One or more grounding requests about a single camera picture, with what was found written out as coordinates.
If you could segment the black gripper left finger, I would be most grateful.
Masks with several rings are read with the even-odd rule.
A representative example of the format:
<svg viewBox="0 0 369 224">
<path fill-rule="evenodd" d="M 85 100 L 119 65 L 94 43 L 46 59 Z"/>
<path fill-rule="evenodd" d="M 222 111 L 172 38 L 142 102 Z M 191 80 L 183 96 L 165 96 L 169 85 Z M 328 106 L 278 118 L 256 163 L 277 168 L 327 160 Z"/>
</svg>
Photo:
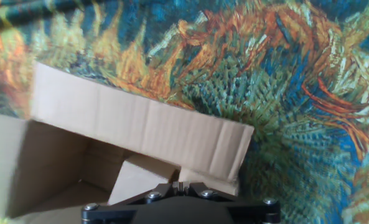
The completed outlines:
<svg viewBox="0 0 369 224">
<path fill-rule="evenodd" d="M 138 212 L 149 210 L 155 203 L 179 196 L 181 183 L 158 184 L 151 190 L 113 205 L 89 203 L 81 210 L 82 224 L 132 223 Z"/>
</svg>

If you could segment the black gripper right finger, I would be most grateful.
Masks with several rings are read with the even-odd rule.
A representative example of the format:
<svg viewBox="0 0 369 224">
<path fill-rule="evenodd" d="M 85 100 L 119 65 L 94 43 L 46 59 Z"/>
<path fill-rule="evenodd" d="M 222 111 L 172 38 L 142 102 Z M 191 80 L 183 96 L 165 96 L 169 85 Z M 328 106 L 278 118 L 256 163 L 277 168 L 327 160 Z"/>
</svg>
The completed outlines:
<svg viewBox="0 0 369 224">
<path fill-rule="evenodd" d="M 221 206 L 234 223 L 281 222 L 281 203 L 275 198 L 247 202 L 236 195 L 207 187 L 203 182 L 181 182 L 181 194 Z"/>
</svg>

